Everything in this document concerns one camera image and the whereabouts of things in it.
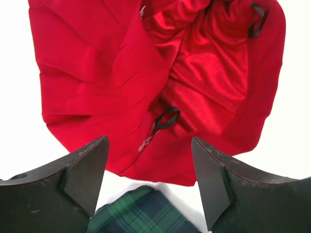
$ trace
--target red garment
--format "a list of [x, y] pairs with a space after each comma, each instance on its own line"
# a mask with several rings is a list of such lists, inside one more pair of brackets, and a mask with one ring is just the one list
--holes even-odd
[[[187, 186], [196, 181], [192, 137], [229, 155], [252, 150], [285, 38], [277, 1], [256, 3], [269, 14], [249, 37], [261, 22], [251, 0], [29, 0], [49, 130], [69, 151], [107, 135], [107, 170]], [[170, 106], [177, 122], [139, 152]]]

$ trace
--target white background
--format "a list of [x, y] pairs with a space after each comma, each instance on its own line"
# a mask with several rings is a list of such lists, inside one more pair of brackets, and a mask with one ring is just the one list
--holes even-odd
[[[268, 172], [303, 179], [311, 176], [311, 2], [279, 2], [287, 34], [274, 107], [257, 148], [237, 158]], [[4, 180], [67, 154], [41, 118], [39, 70], [26, 0], [0, 0], [0, 139]], [[139, 185], [106, 172], [98, 206]], [[153, 185], [207, 232], [197, 186]]]

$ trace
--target green plaid fabric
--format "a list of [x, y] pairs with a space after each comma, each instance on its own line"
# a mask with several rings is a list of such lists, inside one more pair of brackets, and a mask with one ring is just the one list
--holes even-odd
[[141, 186], [99, 209], [87, 233], [200, 233], [152, 187]]

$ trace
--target red fabric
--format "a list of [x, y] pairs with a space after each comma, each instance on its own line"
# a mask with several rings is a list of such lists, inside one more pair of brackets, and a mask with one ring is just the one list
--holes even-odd
[[[43, 119], [69, 150], [107, 135], [106, 169], [193, 185], [191, 139], [235, 155], [258, 143], [277, 89], [285, 17], [261, 33], [251, 0], [29, 0]], [[140, 18], [139, 12], [144, 8]], [[139, 153], [155, 118], [180, 117]]]

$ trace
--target tartan fabric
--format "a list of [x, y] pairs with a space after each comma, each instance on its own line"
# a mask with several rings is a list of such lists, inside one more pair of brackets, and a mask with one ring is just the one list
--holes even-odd
[[141, 186], [103, 206], [87, 233], [200, 233], [158, 190]]

